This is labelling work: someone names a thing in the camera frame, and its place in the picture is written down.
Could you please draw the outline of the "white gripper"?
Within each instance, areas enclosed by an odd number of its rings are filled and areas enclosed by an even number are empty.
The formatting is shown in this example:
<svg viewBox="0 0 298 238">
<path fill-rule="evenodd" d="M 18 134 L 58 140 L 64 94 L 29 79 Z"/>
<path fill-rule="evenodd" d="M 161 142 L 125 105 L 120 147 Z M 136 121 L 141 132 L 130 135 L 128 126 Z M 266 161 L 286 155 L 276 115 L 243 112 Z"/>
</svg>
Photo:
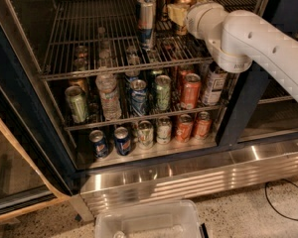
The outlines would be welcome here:
<svg viewBox="0 0 298 238">
<path fill-rule="evenodd" d="M 191 8 L 186 4 L 169 4 L 167 8 L 172 22 L 181 27 L 186 22 L 188 32 L 200 40 L 205 40 L 212 29 L 228 15 L 221 4 L 210 0 L 197 0 L 197 4 Z"/>
</svg>

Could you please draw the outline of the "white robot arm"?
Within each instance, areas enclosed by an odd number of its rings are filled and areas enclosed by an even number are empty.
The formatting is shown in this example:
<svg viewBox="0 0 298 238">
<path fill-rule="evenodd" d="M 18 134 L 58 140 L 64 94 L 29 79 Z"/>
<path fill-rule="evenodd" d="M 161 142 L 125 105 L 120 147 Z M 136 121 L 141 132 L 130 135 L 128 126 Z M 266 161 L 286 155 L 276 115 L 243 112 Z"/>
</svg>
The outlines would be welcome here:
<svg viewBox="0 0 298 238">
<path fill-rule="evenodd" d="M 241 73 L 256 62 L 298 102 L 298 41 L 252 12 L 229 13 L 210 0 L 193 6 L 170 4 L 168 15 L 205 42 L 220 68 Z"/>
</svg>

